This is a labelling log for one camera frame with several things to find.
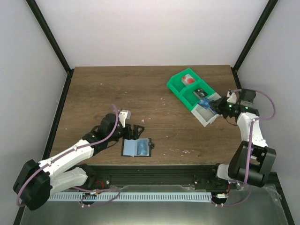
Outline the black card holder wallet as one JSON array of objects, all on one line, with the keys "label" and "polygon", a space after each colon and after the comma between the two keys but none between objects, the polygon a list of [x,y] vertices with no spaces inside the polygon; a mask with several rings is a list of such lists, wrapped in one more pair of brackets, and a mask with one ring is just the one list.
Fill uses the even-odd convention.
[{"label": "black card holder wallet", "polygon": [[124,157],[151,157],[155,144],[151,138],[123,139],[121,155]]}]

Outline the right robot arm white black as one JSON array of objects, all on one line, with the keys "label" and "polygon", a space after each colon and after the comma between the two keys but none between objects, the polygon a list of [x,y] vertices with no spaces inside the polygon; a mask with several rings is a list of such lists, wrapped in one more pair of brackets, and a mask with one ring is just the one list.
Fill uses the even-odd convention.
[{"label": "right robot arm white black", "polygon": [[240,181],[243,185],[263,187],[276,159],[276,151],[263,138],[260,116],[253,107],[257,90],[229,90],[227,95],[210,101],[210,107],[224,119],[234,118],[240,129],[241,143],[229,164],[219,164],[208,177],[209,185],[218,189],[227,181]]}]

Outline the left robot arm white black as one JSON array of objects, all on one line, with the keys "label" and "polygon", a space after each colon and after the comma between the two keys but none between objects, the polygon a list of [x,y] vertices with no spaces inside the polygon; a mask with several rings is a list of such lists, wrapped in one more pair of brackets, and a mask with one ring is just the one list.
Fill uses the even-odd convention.
[{"label": "left robot arm white black", "polygon": [[99,125],[65,151],[39,162],[33,159],[27,161],[13,185],[17,206],[36,210],[50,196],[63,190],[80,186],[93,188],[95,176],[78,163],[108,149],[110,142],[118,142],[119,139],[137,140],[144,127],[128,124],[126,121],[129,114],[126,110],[109,113]]}]

